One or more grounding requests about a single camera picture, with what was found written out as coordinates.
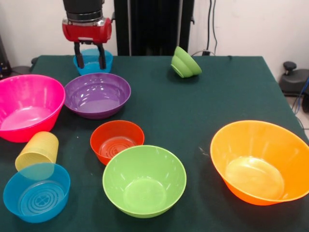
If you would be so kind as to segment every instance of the dark green table cover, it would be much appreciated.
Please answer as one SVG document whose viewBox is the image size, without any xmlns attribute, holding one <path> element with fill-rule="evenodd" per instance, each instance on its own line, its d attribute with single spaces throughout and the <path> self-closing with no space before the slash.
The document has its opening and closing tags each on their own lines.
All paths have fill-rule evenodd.
<svg viewBox="0 0 309 232">
<path fill-rule="evenodd" d="M 170 68 L 171 57 L 115 57 L 112 73 L 125 78 L 132 88 L 125 107 L 107 120 L 95 121 L 81 118 L 64 106 L 52 130 L 59 139 L 57 163 L 71 177 L 67 206 L 48 222 L 28 224 L 11 214 L 0 201 L 0 231 L 309 231 L 309 197 L 273 206 L 247 204 L 228 190 L 209 157 L 216 131 L 242 119 L 276 123 L 307 142 L 263 58 L 196 60 L 203 73 L 182 80 Z M 54 77 L 63 85 L 78 76 L 72 56 L 41 56 L 33 73 Z M 168 149 L 186 168 L 184 195 L 156 218 L 127 216 L 104 194 L 104 165 L 91 150 L 89 139 L 97 126 L 114 119 L 140 125 L 145 144 Z M 1 193 L 16 172 L 14 160 L 24 145 L 0 139 Z"/>
</svg>

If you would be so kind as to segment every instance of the bowl rim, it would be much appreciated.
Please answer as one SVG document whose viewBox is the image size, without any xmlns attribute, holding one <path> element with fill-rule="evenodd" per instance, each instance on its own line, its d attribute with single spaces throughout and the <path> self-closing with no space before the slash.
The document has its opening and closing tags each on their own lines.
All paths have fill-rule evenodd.
<svg viewBox="0 0 309 232">
<path fill-rule="evenodd" d="M 290 201 L 294 201 L 294 200 L 297 200 L 297 199 L 300 199 L 304 196 L 306 196 L 308 193 L 309 193 L 309 189 L 303 193 L 302 195 L 298 196 L 298 197 L 294 197 L 294 198 L 290 198 L 290 199 L 284 199 L 284 200 L 273 200 L 273 199 L 267 199 L 267 198 L 263 198 L 263 197 L 258 197 L 258 196 L 255 196 L 255 195 L 252 195 L 252 194 L 249 194 L 243 190 L 241 190 L 240 188 L 237 188 L 235 187 L 233 184 L 231 184 L 225 177 L 224 175 L 218 170 L 218 167 L 216 166 L 215 162 L 213 161 L 212 159 L 212 151 L 213 151 L 213 143 L 214 143 L 214 140 L 215 138 L 218 136 L 219 132 L 221 132 L 222 130 L 224 130 L 225 128 L 227 127 L 230 127 L 230 126 L 233 126 L 235 124 L 241 124 L 241 123 L 244 123 L 244 122 L 254 122 L 254 123 L 259 123 L 259 124 L 267 124 L 267 125 L 271 125 L 273 127 L 276 127 L 276 128 L 279 128 L 281 130 L 284 130 L 286 132 L 288 132 L 288 134 L 294 136 L 300 143 L 304 144 L 305 146 L 308 147 L 308 150 L 309 150 L 309 146 L 300 138 L 298 137 L 296 134 L 294 134 L 293 132 L 291 132 L 290 130 L 284 128 L 284 127 L 281 127 L 279 125 L 276 125 L 274 123 L 270 123 L 270 122 L 266 122 L 266 121 L 262 121 L 262 120 L 239 120 L 239 121 L 235 121 L 235 122 L 231 122 L 229 124 L 226 124 L 224 125 L 223 127 L 221 127 L 214 135 L 214 137 L 212 138 L 211 140 L 211 145 L 210 145 L 210 153 L 211 153 L 211 162 L 212 164 L 214 165 L 216 171 L 219 173 L 219 175 L 221 176 L 221 178 L 227 182 L 228 184 L 230 184 L 233 188 L 237 189 L 238 191 L 250 196 L 250 197 L 253 197 L 253 198 L 256 198 L 256 199 L 259 199 L 259 200 L 262 200 L 262 201 L 266 201 L 266 202 L 271 202 L 271 203 L 281 203 L 281 202 L 290 202 Z"/>
<path fill-rule="evenodd" d="M 102 72 L 94 72 L 94 73 L 88 73 L 88 74 L 80 75 L 80 76 L 74 78 L 73 80 L 69 81 L 69 82 L 64 86 L 64 91 L 66 90 L 67 86 L 68 86 L 70 83 L 72 83 L 72 82 L 74 82 L 74 81 L 76 81 L 76 80 L 78 80 L 78 79 L 80 79 L 80 78 L 82 78 L 82 77 L 85 77 L 85 76 L 88 76 L 88 75 L 94 75 L 94 74 L 95 74 L 95 75 L 112 75 L 112 76 L 115 76 L 115 77 L 117 77 L 117 78 L 122 79 L 122 80 L 124 81 L 124 83 L 129 87 L 129 95 L 128 95 L 128 97 L 124 100 L 123 103 L 119 104 L 118 106 L 116 106 L 116 107 L 114 107 L 114 108 L 111 108 L 111 109 L 106 110 L 106 111 L 101 111 L 101 112 L 91 112 L 91 113 L 88 113 L 88 112 L 83 112 L 83 111 L 75 110 L 75 109 L 71 108 L 70 106 L 68 106 L 67 103 L 66 103 L 66 98 L 67 98 L 68 96 L 66 95 L 65 100 L 64 100 L 64 105 L 65 105 L 66 107 L 68 107 L 70 110 L 72 110 L 73 112 L 76 112 L 76 113 L 78 113 L 78 114 L 83 114 L 83 115 L 97 115 L 97 114 L 103 114 L 103 113 L 107 113 L 107 112 L 113 111 L 113 110 L 115 110 L 115 109 L 118 109 L 118 108 L 122 107 L 122 106 L 129 100 L 129 98 L 131 97 L 131 93 L 132 93 L 131 86 L 130 86 L 129 82 L 126 81 L 126 79 L 124 79 L 124 78 L 122 78 L 122 77 L 120 77 L 120 76 L 118 76 L 118 75 L 116 75 L 116 74 L 107 73 L 107 72 L 103 72 L 103 73 L 102 73 Z"/>
<path fill-rule="evenodd" d="M 88 49 L 83 49 L 83 50 L 81 50 L 81 54 L 83 55 L 83 52 L 85 52 L 85 51 L 90 51 L 90 50 L 92 50 L 92 51 L 98 51 L 98 49 L 97 48 L 88 48 Z M 110 62 L 109 63 L 112 63 L 112 61 L 113 61 L 113 55 L 112 55 L 112 53 L 110 52 L 110 51 L 108 51 L 108 50 L 104 50 L 104 52 L 106 52 L 106 54 L 105 54 L 105 56 L 106 55 L 108 55 L 109 57 L 111 57 L 112 59 L 110 60 Z M 77 60 L 76 60 L 76 56 L 73 56 L 73 63 L 74 63 L 74 65 L 77 67 Z"/>
<path fill-rule="evenodd" d="M 183 61 L 183 59 L 175 54 L 177 50 L 179 50 L 181 53 L 183 53 L 183 55 L 186 56 L 189 59 L 190 62 L 192 62 L 193 66 L 194 66 L 194 69 L 197 69 L 196 72 L 192 71 L 191 68 Z M 198 75 L 198 74 L 202 73 L 202 69 L 198 65 L 198 63 L 195 61 L 195 59 L 193 59 L 193 57 L 189 53 L 187 53 L 182 47 L 177 46 L 175 48 L 174 56 L 178 57 L 181 61 L 183 61 L 184 64 L 191 70 L 193 75 Z"/>
<path fill-rule="evenodd" d="M 120 206 L 118 206 L 118 204 L 116 204 L 114 201 L 111 200 L 110 196 L 108 195 L 106 189 L 105 189 L 105 184 L 104 184 L 104 180 L 105 180 L 105 174 L 106 174 L 106 170 L 109 169 L 109 166 L 110 164 L 113 162 L 113 160 L 115 160 L 114 158 L 123 154 L 124 152 L 126 152 L 127 150 L 130 150 L 130 149 L 138 149 L 139 147 L 153 147 L 153 148 L 157 148 L 157 149 L 160 149 L 160 150 L 163 150 L 163 151 L 166 151 L 167 153 L 169 153 L 170 155 L 172 155 L 177 161 L 178 163 L 180 164 L 181 168 L 182 168 L 182 171 L 183 171 L 183 174 L 184 174 L 184 185 L 183 185 L 183 189 L 182 191 L 180 192 L 179 196 L 171 203 L 169 204 L 168 206 L 164 207 L 163 209 L 160 209 L 160 210 L 157 210 L 157 211 L 153 211 L 153 212 L 150 212 L 150 213 L 147 213 L 147 214 L 141 214 L 141 213 L 137 213 L 137 212 L 134 212 L 134 211 L 130 211 L 130 210 L 126 210 Z M 118 209 L 120 209 L 121 211 L 123 212 L 126 212 L 126 213 L 129 213 L 129 214 L 134 214 L 134 215 L 156 215 L 158 213 L 164 213 L 166 212 L 168 209 L 170 209 L 174 204 L 176 204 L 176 202 L 182 197 L 184 191 L 185 191 L 185 188 L 186 188 L 186 185 L 187 185 L 187 173 L 185 171 L 185 168 L 184 168 L 184 165 L 183 163 L 180 161 L 180 159 L 174 155 L 173 153 L 171 153 L 170 151 L 162 148 L 162 147 L 159 147 L 159 146 L 155 146 L 155 145 L 139 145 L 139 146 L 133 146 L 133 147 L 130 147 L 130 148 L 127 148 L 121 152 L 119 152 L 117 155 L 115 155 L 111 160 L 110 162 L 106 165 L 105 169 L 104 169 L 104 172 L 103 172 L 103 177 L 102 177 L 102 184 L 103 184 L 103 189 L 104 189 L 104 192 L 105 192 L 105 195 L 107 196 L 107 198 L 111 201 L 111 203 L 113 203 L 113 205 L 115 205 Z"/>
<path fill-rule="evenodd" d="M 39 214 L 36 214 L 36 215 L 30 215 L 30 216 L 29 216 L 29 215 L 20 214 L 20 213 L 18 213 L 18 212 L 16 212 L 16 211 L 12 210 L 12 209 L 11 209 L 10 207 L 8 207 L 8 205 L 6 204 L 6 201 L 4 200 L 4 194 L 5 194 L 6 190 L 7 190 L 8 184 L 14 179 L 14 177 L 15 177 L 16 175 L 18 175 L 19 172 L 21 172 L 21 171 L 23 171 L 23 170 L 25 170 L 25 169 L 29 169 L 29 168 L 31 168 L 31 167 L 33 167 L 33 166 L 35 166 L 35 165 L 42 165 L 42 164 L 50 164 L 50 165 L 53 165 L 53 166 L 58 166 L 60 169 L 62 169 L 62 170 L 64 171 L 66 177 L 67 177 L 68 180 L 69 180 L 69 184 L 68 184 L 68 191 L 66 191 L 66 193 L 64 194 L 63 199 L 65 199 L 65 198 L 68 196 L 68 194 L 69 194 L 69 192 L 70 192 L 70 187 L 71 187 L 71 178 L 70 178 L 69 172 L 68 172 L 64 167 L 62 167 L 61 165 L 56 164 L 56 163 L 48 163 L 48 162 L 45 162 L 45 163 L 35 163 L 35 164 L 33 164 L 33 165 L 30 165 L 30 166 L 28 166 L 28 167 L 26 167 L 26 168 L 24 168 L 24 169 L 18 171 L 17 173 L 15 173 L 15 174 L 9 179 L 9 181 L 6 183 L 6 185 L 5 185 L 5 187 L 4 187 L 3 194 L 2 194 L 3 203 L 4 203 L 5 207 L 6 207 L 12 214 L 14 214 L 14 215 L 16 215 L 16 216 L 18 216 L 18 217 L 21 217 L 21 218 L 30 218 L 30 217 L 41 216 L 41 215 L 43 215 L 43 214 L 45 214 L 45 213 L 48 213 L 48 212 L 50 212 L 51 210 L 53 210 L 57 205 L 59 205 L 60 202 L 63 201 L 63 199 L 62 199 L 62 200 L 61 200 L 60 202 L 58 202 L 53 208 L 51 208 L 51 209 L 49 209 L 49 210 L 47 210 L 47 211 L 44 211 L 43 213 L 39 213 Z"/>
<path fill-rule="evenodd" d="M 50 76 L 45 76 L 45 75 L 40 75 L 40 74 L 25 74 L 25 75 L 18 75 L 18 76 L 12 76 L 12 77 L 8 77 L 8 78 L 5 78 L 3 80 L 1 80 L 1 82 L 5 82 L 5 81 L 10 81 L 11 79 L 15 79 L 17 77 L 23 77 L 25 78 L 25 76 L 36 76 L 36 77 L 41 77 L 41 78 L 46 78 L 46 79 L 52 79 L 53 81 L 55 81 L 57 84 L 59 84 L 62 88 L 62 91 L 63 91 L 63 99 L 62 99 L 62 102 L 61 104 L 53 111 L 50 113 L 49 116 L 45 117 L 44 119 L 42 119 L 41 121 L 31 125 L 31 126 L 27 126 L 27 127 L 21 127 L 21 128 L 18 128 L 18 129 L 13 129 L 13 130 L 2 130 L 1 127 L 0 127 L 0 131 L 1 132 L 13 132 L 13 131 L 20 131 L 20 130 L 24 130 L 24 129 L 29 129 L 29 128 L 32 128 L 32 127 L 35 127 L 41 123 L 43 123 L 44 121 L 50 119 L 51 117 L 53 117 L 59 110 L 61 110 L 62 106 L 64 105 L 64 102 L 65 102 L 65 99 L 66 99 L 66 92 L 65 92 L 65 89 L 63 87 L 63 85 L 56 79 L 50 77 Z"/>
<path fill-rule="evenodd" d="M 141 132 L 142 137 L 143 137 L 142 143 L 139 144 L 139 145 L 143 145 L 143 144 L 144 144 L 144 142 L 145 142 L 145 134 L 144 134 L 144 131 L 143 131 L 142 128 L 141 128 L 139 125 L 137 125 L 136 123 L 131 122 L 131 121 L 127 121 L 127 120 L 112 120 L 112 121 L 108 121 L 108 122 L 105 122 L 105 123 L 99 125 L 99 126 L 92 132 L 92 134 L 91 134 L 91 136 L 90 136 L 90 146 L 91 146 L 91 149 L 94 151 L 94 153 L 95 153 L 98 157 L 100 156 L 100 157 L 104 157 L 104 158 L 107 158 L 107 159 L 111 160 L 113 157 L 115 157 L 115 156 L 117 155 L 117 154 L 116 154 L 115 156 L 113 156 L 112 158 L 110 158 L 110 157 L 103 156 L 103 155 L 99 154 L 99 153 L 96 152 L 95 149 L 93 148 L 92 142 L 91 142 L 91 141 L 93 140 L 94 134 L 95 134 L 100 128 L 106 126 L 107 124 L 112 124 L 112 123 L 114 124 L 114 123 L 119 123 L 119 122 L 125 122 L 125 123 L 127 123 L 127 124 L 131 124 L 131 125 L 133 125 L 133 126 L 136 126 L 136 127 L 139 129 L 139 131 Z"/>
</svg>

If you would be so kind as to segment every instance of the pink bowl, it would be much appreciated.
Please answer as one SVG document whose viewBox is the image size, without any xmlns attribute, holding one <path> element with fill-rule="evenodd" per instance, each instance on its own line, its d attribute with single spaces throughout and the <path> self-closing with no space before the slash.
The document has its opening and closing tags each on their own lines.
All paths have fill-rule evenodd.
<svg viewBox="0 0 309 232">
<path fill-rule="evenodd" d="M 0 137 L 28 142 L 40 131 L 50 131 L 65 101 L 64 87 L 42 75 L 13 76 L 0 81 Z"/>
</svg>

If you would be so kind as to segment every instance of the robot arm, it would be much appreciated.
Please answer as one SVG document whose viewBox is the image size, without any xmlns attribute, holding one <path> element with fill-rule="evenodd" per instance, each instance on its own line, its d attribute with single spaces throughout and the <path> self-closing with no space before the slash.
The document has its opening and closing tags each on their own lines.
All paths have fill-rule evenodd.
<svg viewBox="0 0 309 232">
<path fill-rule="evenodd" d="M 99 64 L 106 68 L 103 43 L 111 38 L 112 23 L 104 18 L 104 0 L 63 0 L 67 17 L 62 20 L 62 30 L 67 40 L 74 42 L 77 64 L 84 68 L 80 44 L 94 44 L 99 50 Z"/>
</svg>

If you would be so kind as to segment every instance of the light green bowl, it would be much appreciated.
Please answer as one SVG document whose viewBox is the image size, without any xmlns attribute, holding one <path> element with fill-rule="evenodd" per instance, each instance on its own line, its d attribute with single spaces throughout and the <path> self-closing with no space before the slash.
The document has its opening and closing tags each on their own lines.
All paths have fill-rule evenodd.
<svg viewBox="0 0 309 232">
<path fill-rule="evenodd" d="M 171 66 L 182 78 L 191 77 L 202 73 L 202 70 L 196 61 L 179 46 L 175 49 Z"/>
<path fill-rule="evenodd" d="M 181 78 L 193 76 L 193 72 L 177 56 L 173 56 L 171 66 Z"/>
<path fill-rule="evenodd" d="M 124 213 L 152 218 L 169 210 L 186 186 L 183 164 L 171 152 L 140 145 L 118 153 L 103 173 L 108 199 Z"/>
</svg>

